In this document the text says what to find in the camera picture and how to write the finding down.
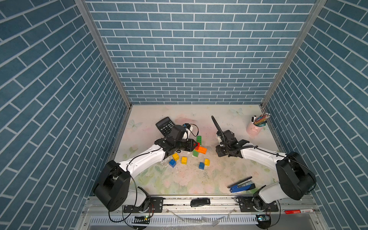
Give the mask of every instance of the orange lego brick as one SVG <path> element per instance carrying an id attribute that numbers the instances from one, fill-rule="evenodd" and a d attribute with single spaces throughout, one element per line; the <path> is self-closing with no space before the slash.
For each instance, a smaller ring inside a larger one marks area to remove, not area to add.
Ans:
<path id="1" fill-rule="evenodd" d="M 206 154 L 206 152 L 207 152 L 206 148 L 203 148 L 203 147 L 200 147 L 200 146 L 196 150 L 197 150 L 197 152 L 200 152 L 200 153 L 203 153 L 203 154 Z"/>

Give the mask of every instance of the brick pattern wall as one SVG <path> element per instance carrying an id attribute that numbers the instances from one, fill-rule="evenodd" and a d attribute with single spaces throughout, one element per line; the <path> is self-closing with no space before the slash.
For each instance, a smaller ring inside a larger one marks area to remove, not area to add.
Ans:
<path id="1" fill-rule="evenodd" d="M 73 0 L 0 1 L 0 229 L 75 227 L 125 109 Z"/>
<path id="2" fill-rule="evenodd" d="M 315 0 L 87 0 L 134 104 L 257 104 Z"/>
<path id="3" fill-rule="evenodd" d="M 267 110 L 317 175 L 330 229 L 368 224 L 368 1 L 328 0 Z"/>

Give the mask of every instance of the blue lego brick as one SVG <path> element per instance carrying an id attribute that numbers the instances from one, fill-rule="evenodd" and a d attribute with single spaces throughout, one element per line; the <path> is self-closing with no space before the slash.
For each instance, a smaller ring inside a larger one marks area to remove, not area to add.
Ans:
<path id="1" fill-rule="evenodd" d="M 198 168 L 202 170 L 205 169 L 205 164 L 203 162 L 200 162 Z"/>
<path id="2" fill-rule="evenodd" d="M 171 159 L 171 161 L 169 162 L 169 165 L 170 165 L 171 167 L 175 167 L 175 165 L 176 165 L 176 161 L 175 161 L 174 159 Z"/>

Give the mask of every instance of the marker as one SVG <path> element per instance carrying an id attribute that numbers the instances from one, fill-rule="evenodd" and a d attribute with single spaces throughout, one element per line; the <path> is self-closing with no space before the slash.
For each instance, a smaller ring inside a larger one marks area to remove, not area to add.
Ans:
<path id="1" fill-rule="evenodd" d="M 309 212 L 314 212 L 314 210 L 311 209 L 311 208 L 308 208 L 308 209 L 299 209 L 299 210 L 285 210 L 285 214 L 309 213 Z"/>

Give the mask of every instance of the table surface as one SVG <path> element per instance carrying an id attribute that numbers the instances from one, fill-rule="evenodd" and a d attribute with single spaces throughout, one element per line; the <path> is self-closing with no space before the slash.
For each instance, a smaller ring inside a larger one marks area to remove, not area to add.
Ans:
<path id="1" fill-rule="evenodd" d="M 277 181 L 277 173 L 255 161 L 236 157 L 218 157 L 216 146 L 217 129 L 211 115 L 215 117 L 223 131 L 229 129 L 238 140 L 248 140 L 260 147 L 278 151 L 268 126 L 256 137 L 249 136 L 246 127 L 251 117 L 260 115 L 258 105 L 134 105 L 124 130 L 115 161 L 120 162 L 146 151 L 154 141 L 163 135 L 156 123 L 164 117 L 170 117 L 174 124 L 191 123 L 199 128 L 202 146 L 207 153 L 194 157 L 191 152 L 182 151 L 176 166 L 172 168 L 172 157 L 156 163 L 136 176 L 137 186 L 149 194 L 229 194 L 228 185 L 252 176 L 256 189 L 244 193 L 254 193 L 263 185 Z M 181 157 L 188 157 L 187 165 L 181 163 Z M 210 165 L 204 170 L 198 168 L 205 158 Z"/>

